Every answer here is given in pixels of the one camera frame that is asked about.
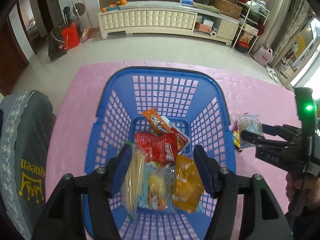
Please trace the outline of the person's right hand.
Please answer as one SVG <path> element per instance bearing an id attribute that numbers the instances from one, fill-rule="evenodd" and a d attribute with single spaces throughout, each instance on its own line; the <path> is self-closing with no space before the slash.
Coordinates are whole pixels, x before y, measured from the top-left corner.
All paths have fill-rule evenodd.
<path id="1" fill-rule="evenodd" d="M 308 210 L 319 208 L 319 177 L 306 175 L 304 178 L 296 178 L 292 173 L 286 175 L 286 196 L 291 202 L 297 190 L 307 190 L 306 207 Z"/>

